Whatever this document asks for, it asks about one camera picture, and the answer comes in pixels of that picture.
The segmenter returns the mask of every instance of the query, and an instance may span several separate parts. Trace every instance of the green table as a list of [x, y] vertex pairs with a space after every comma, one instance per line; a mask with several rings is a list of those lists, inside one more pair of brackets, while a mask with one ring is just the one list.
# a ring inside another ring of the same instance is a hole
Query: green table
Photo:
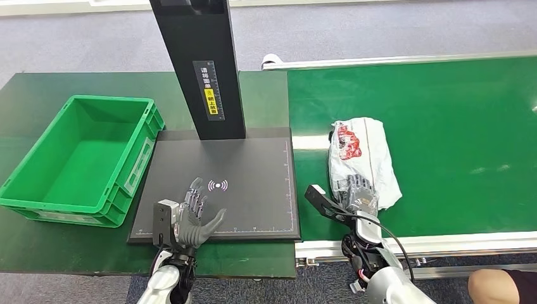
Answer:
[[[285, 72], [240, 79], [247, 127], [289, 125]], [[74, 94], [153, 98], [168, 130], [194, 129], [174, 73], [19, 73], [0, 91], [0, 184]], [[134, 202], [117, 229], [35, 222], [0, 208], [0, 271], [148, 273], [156, 248], [126, 244]], [[199, 276], [295, 276], [293, 242], [204, 244], [198, 262]]]
[[[326, 141], [335, 120], [384, 123], [403, 197], [379, 219], [404, 237], [409, 253], [431, 256], [536, 251], [536, 67], [537, 57], [520, 54], [268, 69], [288, 72], [293, 141]], [[309, 184], [329, 189], [327, 149], [312, 146], [294, 151], [299, 193]], [[322, 218], [302, 196], [299, 209], [303, 240], [335, 242], [298, 248], [340, 254], [347, 228]]]
[[[240, 75], [247, 126], [287, 126], [289, 117], [293, 141], [324, 141], [335, 120], [383, 121], [403, 197], [379, 218], [410, 255], [537, 250], [537, 57], [281, 67]], [[150, 97], [169, 129], [193, 127], [173, 73], [17, 74], [0, 91], [0, 181], [72, 94]], [[295, 247], [297, 258], [340, 257], [346, 228], [303, 198], [309, 184], [329, 188], [326, 158], [325, 148], [294, 150], [303, 243], [207, 244], [198, 273], [293, 277]], [[0, 209], [0, 270], [145, 273], [155, 249], [125, 244], [133, 216], [99, 229]]]

